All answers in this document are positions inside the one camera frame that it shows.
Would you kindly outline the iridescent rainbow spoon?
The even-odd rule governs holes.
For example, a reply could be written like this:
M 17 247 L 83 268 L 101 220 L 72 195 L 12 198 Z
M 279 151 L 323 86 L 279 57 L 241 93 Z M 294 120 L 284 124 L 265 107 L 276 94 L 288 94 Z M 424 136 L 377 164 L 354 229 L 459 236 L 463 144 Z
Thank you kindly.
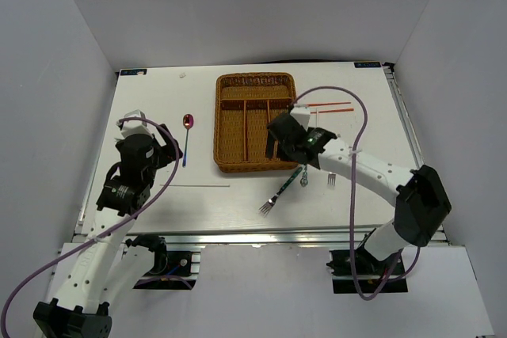
M 183 116 L 183 126 L 185 128 L 185 147 L 184 147 L 183 162 L 182 162 L 183 167 L 186 167 L 186 165 L 187 165 L 189 131 L 193 127 L 194 123 L 195 123 L 195 120 L 194 120 L 194 117 L 192 114 L 187 113 Z

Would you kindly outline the orange chopstick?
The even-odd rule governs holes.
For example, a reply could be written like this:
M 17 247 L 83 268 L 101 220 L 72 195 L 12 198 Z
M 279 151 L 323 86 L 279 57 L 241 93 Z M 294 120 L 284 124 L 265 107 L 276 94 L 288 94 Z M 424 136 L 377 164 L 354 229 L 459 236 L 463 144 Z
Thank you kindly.
M 326 110 L 315 110 L 311 111 L 311 114 L 317 115 L 317 114 L 327 114 L 327 113 L 340 113 L 340 112 L 353 112 L 355 111 L 354 108 L 337 108 L 337 109 L 326 109 Z
M 325 107 L 325 106 L 334 106 L 334 105 L 345 105 L 351 104 L 350 101 L 342 101 L 342 102 L 326 102 L 326 103 L 310 103 L 307 104 L 308 107 Z

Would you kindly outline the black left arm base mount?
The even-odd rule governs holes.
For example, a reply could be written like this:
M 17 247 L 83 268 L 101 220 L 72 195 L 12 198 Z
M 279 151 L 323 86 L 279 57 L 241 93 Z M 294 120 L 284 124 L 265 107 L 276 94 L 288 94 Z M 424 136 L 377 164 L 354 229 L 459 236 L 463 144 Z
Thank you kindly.
M 175 291 L 192 290 L 196 280 L 192 270 L 192 251 L 170 250 L 166 239 L 154 234 L 142 234 L 135 239 L 127 239 L 128 249 L 142 247 L 149 252 L 149 269 L 134 286 L 136 290 Z

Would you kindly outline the green handled silver fork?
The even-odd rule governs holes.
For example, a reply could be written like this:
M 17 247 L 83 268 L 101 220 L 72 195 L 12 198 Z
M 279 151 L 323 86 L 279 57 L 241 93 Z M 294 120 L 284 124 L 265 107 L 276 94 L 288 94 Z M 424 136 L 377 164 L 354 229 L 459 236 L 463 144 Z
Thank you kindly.
M 299 174 L 303 171 L 303 167 L 300 166 L 279 188 L 279 190 L 269 198 L 260 208 L 259 212 L 266 216 L 272 210 L 272 208 L 276 205 L 277 200 L 284 193 L 284 191 L 292 184 L 292 182 L 298 177 Z

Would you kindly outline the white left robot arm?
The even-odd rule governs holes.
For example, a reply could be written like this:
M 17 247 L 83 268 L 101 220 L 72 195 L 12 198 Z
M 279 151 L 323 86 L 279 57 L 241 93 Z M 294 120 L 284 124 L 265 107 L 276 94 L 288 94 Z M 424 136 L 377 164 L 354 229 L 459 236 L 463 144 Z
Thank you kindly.
M 112 304 L 146 272 L 158 274 L 167 265 L 165 242 L 153 234 L 132 240 L 125 259 L 114 264 L 120 246 L 159 194 L 152 195 L 155 175 L 176 165 L 183 153 L 165 124 L 126 116 L 117 123 L 122 135 L 115 147 L 120 160 L 105 176 L 97 211 L 86 240 L 73 250 L 77 260 L 49 302 L 39 302 L 33 319 L 46 337 L 107 337 L 112 330 Z

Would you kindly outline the pink handled silver fork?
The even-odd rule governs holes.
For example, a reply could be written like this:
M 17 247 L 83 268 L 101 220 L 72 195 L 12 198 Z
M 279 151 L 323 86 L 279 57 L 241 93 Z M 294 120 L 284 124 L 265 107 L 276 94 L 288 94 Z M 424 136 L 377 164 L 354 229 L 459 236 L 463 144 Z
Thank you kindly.
M 335 173 L 328 173 L 327 186 L 329 188 L 334 188 L 336 186 L 336 174 Z

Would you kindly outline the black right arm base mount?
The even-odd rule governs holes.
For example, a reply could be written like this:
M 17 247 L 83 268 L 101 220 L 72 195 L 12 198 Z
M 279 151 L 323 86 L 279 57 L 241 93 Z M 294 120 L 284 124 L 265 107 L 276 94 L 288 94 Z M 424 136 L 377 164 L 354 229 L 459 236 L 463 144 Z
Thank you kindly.
M 330 251 L 330 261 L 326 264 L 327 270 L 332 276 L 333 291 L 335 294 L 355 294 L 352 271 L 350 267 L 349 250 L 339 249 Z M 356 273 L 361 290 L 370 295 L 380 285 L 387 274 L 389 266 L 385 264 L 365 264 L 356 259 Z M 402 259 L 398 260 L 389 280 L 384 285 L 381 293 L 401 294 L 408 292 L 405 279 L 395 280 L 405 272 Z

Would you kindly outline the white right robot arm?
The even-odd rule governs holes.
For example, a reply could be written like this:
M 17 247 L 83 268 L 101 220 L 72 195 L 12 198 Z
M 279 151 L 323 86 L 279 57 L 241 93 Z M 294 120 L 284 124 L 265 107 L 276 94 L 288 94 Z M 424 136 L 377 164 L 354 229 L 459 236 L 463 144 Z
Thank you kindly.
M 374 229 L 356 249 L 359 267 L 369 274 L 408 245 L 425 247 L 452 205 L 437 171 L 427 165 L 407 169 L 353 150 L 331 131 L 307 125 L 304 113 L 283 113 L 268 126 L 266 155 L 340 175 L 375 193 L 394 216 Z

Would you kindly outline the ornate silver spoon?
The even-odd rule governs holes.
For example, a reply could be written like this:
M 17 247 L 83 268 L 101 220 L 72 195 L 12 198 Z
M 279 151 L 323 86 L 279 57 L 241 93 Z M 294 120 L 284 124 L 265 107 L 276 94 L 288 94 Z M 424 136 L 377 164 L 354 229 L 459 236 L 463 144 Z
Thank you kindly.
M 302 170 L 301 179 L 300 179 L 300 186 L 306 187 L 308 186 L 309 180 L 308 180 L 308 165 L 305 165 Z

